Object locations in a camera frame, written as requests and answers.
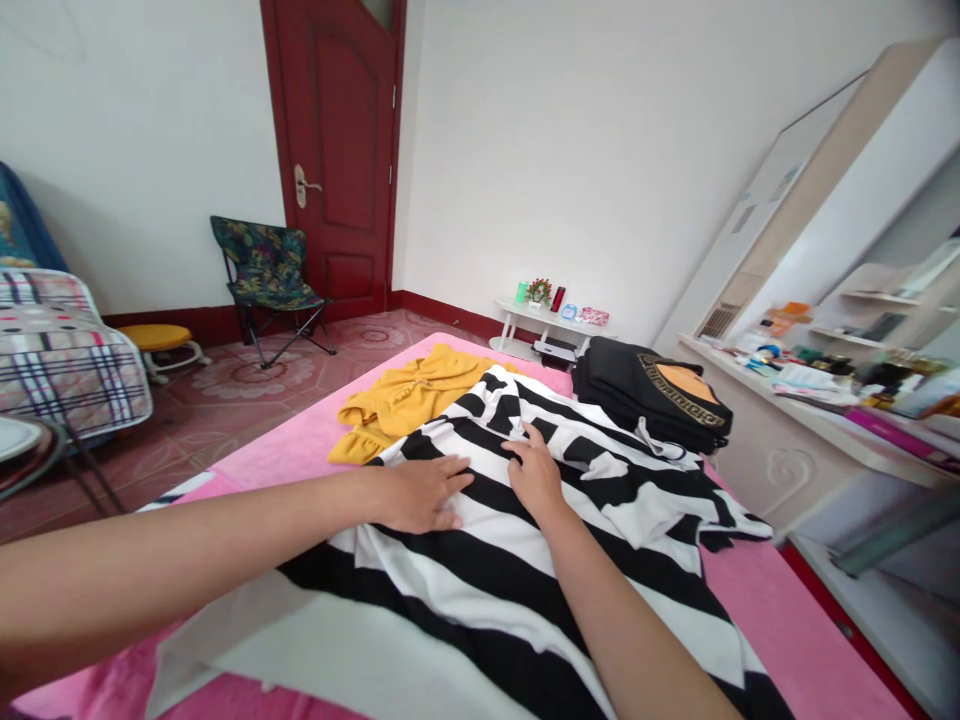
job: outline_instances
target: pink box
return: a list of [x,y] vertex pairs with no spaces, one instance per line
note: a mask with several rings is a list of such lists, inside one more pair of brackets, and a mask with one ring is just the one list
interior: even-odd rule
[[901,426],[911,422],[906,418],[900,418],[871,407],[855,407],[847,411],[844,417],[896,445],[901,450],[906,450],[911,455],[916,455],[918,458],[934,465],[942,465],[950,459],[950,456],[946,453],[904,430]]
[[593,308],[583,309],[583,321],[588,322],[591,325],[599,325],[600,327],[603,327],[609,320],[610,313],[604,312],[603,310],[594,310]]

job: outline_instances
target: round stool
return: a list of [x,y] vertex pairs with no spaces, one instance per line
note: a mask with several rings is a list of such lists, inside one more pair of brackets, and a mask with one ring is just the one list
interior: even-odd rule
[[[200,346],[193,341],[193,335],[190,334],[190,331],[179,325],[128,325],[127,327],[117,328],[117,330],[133,340],[140,352],[143,353],[143,364],[147,366],[147,377],[150,378],[151,382],[158,385],[166,385],[170,382],[170,378],[160,375],[161,372],[183,367],[194,361],[201,365],[209,365],[213,362],[203,354]],[[193,350],[193,357],[162,367],[153,361],[153,353],[173,350],[183,345],[187,345]]]

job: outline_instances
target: camping chair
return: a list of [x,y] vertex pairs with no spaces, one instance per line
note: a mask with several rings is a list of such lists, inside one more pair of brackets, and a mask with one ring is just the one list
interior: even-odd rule
[[[243,343],[249,345],[252,342],[257,346],[261,369],[272,367],[299,337],[309,340],[330,355],[336,355],[337,351],[333,349],[330,335],[320,317],[331,301],[321,298],[303,281],[303,261],[307,252],[303,230],[255,225],[216,215],[210,217],[210,224],[223,250],[229,279],[227,288],[237,307]],[[272,311],[263,325],[258,326],[253,317],[253,308],[256,307]],[[302,310],[312,311],[312,314],[300,325],[299,312]],[[265,360],[258,336],[263,334],[274,318],[285,312],[293,313],[296,332],[280,352],[270,360]],[[323,330],[328,347],[313,339],[314,321]],[[250,340],[247,339],[247,333],[250,334]]]

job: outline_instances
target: door handle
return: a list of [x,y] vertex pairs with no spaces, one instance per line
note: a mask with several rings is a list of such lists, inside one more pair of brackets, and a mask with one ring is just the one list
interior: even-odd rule
[[307,206],[307,188],[312,187],[314,190],[319,190],[323,192],[323,186],[317,185],[317,183],[308,183],[306,176],[303,174],[303,168],[299,164],[293,166],[293,177],[297,181],[297,205],[300,207]]

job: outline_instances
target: wooden door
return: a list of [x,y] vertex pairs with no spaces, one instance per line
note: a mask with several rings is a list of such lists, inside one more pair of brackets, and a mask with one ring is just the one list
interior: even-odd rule
[[[267,5],[279,48],[270,42]],[[359,0],[278,0],[264,3],[264,20],[268,53],[271,45],[279,53],[271,90],[277,116],[279,81],[287,221],[307,235],[307,282],[335,301],[328,318],[382,312],[392,255],[397,40]],[[299,203],[297,166],[322,187],[304,187]]]

